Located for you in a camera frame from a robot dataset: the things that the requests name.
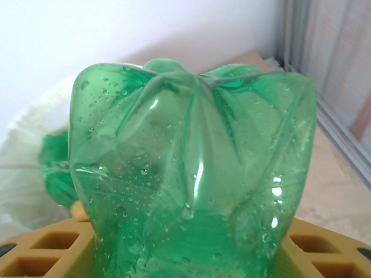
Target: white wall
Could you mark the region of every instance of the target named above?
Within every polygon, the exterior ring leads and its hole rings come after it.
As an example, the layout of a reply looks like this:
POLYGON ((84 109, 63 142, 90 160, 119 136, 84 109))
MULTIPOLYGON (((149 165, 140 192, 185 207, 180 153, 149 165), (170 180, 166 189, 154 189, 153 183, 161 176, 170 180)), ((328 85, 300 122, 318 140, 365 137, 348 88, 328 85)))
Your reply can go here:
POLYGON ((102 61, 170 57, 199 72, 275 51, 280 0, 2 0, 0 136, 61 78, 102 61))

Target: green plastic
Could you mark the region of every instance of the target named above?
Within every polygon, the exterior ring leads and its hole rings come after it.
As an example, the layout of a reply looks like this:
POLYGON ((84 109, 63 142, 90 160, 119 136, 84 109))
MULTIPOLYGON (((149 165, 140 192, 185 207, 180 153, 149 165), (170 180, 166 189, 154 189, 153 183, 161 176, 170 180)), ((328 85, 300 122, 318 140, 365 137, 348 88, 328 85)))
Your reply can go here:
POLYGON ((70 207, 78 197, 68 161, 68 131, 45 136, 38 159, 46 191, 58 204, 70 207))
POLYGON ((77 77, 71 175, 96 277, 272 277, 303 192, 316 92, 293 73, 172 60, 77 77))

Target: white plastic bag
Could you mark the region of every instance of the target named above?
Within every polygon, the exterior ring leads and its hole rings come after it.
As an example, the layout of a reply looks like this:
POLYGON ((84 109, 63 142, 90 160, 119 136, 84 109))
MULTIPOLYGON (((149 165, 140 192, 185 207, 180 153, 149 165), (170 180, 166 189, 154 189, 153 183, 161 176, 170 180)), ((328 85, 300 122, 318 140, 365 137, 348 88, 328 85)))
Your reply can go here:
POLYGON ((0 242, 70 216, 46 193, 38 152, 46 134, 68 125, 75 77, 44 92, 9 125, 0 146, 0 242))

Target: green plastic bottle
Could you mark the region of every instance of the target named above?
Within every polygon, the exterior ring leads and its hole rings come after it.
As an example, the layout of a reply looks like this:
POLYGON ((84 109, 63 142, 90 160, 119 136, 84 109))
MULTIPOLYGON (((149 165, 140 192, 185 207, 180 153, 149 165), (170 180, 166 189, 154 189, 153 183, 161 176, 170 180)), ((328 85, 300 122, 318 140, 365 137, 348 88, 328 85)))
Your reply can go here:
POLYGON ((50 197, 67 208, 78 200, 68 161, 68 131, 48 134, 39 152, 41 176, 50 197))
POLYGON ((303 192, 316 92, 293 73, 93 65, 70 111, 96 277, 272 277, 303 192))

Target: square hole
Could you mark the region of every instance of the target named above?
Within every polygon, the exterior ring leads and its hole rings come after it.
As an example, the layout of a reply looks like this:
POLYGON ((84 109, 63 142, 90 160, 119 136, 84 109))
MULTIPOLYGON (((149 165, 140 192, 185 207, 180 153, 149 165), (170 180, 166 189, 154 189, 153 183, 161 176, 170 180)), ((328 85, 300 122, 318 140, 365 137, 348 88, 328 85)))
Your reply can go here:
POLYGON ((369 278, 354 264, 338 262, 312 262, 324 278, 369 278))
POLYGON ((291 235, 291 240, 304 252, 308 253, 339 253, 339 250, 320 236, 291 235))
POLYGON ((53 232, 48 233, 32 249, 68 249, 78 238, 79 233, 71 232, 53 232))
POLYGON ((1 274, 6 277, 40 277, 47 274, 59 258, 18 258, 1 274))

